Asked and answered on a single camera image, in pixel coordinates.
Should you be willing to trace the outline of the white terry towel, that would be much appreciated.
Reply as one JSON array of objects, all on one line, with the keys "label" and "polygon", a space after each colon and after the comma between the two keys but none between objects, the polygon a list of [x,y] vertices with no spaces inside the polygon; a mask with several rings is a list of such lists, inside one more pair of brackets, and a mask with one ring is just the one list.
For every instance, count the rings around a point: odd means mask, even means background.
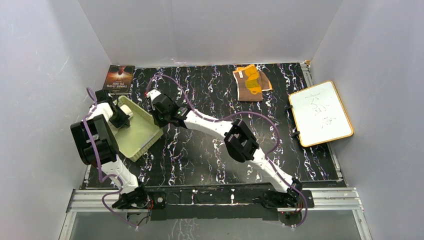
[{"label": "white terry towel", "polygon": [[128,105],[123,104],[119,108],[128,116],[129,119],[131,119],[134,116],[132,110],[130,109]]}]

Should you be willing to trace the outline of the light green plastic basket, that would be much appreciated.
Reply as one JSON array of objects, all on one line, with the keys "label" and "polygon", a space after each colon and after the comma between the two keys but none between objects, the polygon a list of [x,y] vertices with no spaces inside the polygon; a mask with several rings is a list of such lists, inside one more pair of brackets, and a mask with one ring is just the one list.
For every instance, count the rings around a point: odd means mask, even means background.
[{"label": "light green plastic basket", "polygon": [[163,135],[163,130],[155,125],[153,116],[126,96],[120,96],[116,101],[120,107],[127,105],[133,112],[129,119],[130,127],[109,127],[117,141],[119,151],[126,158],[136,162]]}]

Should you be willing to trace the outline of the brown and yellow cloth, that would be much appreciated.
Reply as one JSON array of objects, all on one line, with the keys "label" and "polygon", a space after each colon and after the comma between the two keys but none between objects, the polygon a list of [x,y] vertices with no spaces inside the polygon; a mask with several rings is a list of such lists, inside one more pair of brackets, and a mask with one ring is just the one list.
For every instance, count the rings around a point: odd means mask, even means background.
[{"label": "brown and yellow cloth", "polygon": [[239,102],[261,102],[263,92],[273,90],[268,77],[254,64],[237,67],[232,74],[236,81]]}]

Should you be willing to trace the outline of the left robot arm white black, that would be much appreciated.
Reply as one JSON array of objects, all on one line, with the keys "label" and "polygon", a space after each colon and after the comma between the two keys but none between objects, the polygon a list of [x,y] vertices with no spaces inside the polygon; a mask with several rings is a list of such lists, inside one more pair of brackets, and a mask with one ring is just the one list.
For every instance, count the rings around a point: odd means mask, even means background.
[{"label": "left robot arm white black", "polygon": [[128,129],[133,117],[127,105],[118,106],[107,90],[86,88],[93,101],[88,114],[70,126],[70,131],[82,162],[98,171],[99,181],[111,180],[118,188],[119,199],[114,209],[144,209],[150,198],[145,187],[120,159],[115,135]]}]

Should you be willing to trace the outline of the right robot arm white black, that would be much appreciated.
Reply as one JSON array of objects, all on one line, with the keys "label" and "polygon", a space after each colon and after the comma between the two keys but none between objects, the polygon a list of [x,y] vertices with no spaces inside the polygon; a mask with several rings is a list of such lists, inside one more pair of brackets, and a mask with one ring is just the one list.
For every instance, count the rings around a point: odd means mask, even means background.
[{"label": "right robot arm white black", "polygon": [[151,113],[157,126],[172,124],[223,141],[229,156],[239,163],[256,168],[263,180],[272,184],[286,206],[295,207],[303,200],[302,183],[266,157],[256,137],[243,120],[219,121],[197,112],[190,106],[177,105],[169,96],[158,90],[149,91],[146,97],[151,102]]}]

